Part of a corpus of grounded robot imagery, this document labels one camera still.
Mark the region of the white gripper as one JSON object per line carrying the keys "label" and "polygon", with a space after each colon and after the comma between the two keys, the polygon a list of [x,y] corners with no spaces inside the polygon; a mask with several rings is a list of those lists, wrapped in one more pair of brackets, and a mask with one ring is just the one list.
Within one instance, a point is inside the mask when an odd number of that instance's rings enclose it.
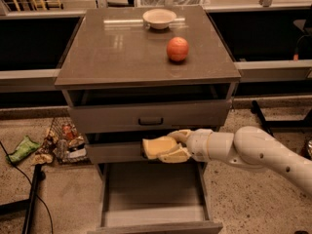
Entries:
{"label": "white gripper", "polygon": [[168,164],[183,163],[190,157],[197,162],[207,162],[209,160],[208,140],[212,133],[213,131],[209,129],[199,129],[193,132],[188,129],[173,131],[169,133],[169,137],[176,142],[186,143],[187,148],[179,143],[170,150],[158,154],[157,158]]}

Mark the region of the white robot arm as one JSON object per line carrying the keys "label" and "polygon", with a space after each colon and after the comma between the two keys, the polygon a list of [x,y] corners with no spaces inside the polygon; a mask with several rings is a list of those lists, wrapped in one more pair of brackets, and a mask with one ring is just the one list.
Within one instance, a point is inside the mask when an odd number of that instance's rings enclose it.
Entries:
{"label": "white robot arm", "polygon": [[276,138],[256,127],[242,127],[235,134],[208,129],[168,134],[175,146],[158,154],[165,163],[217,160],[229,166],[255,171],[269,169],[312,195],[312,161],[289,150]]}

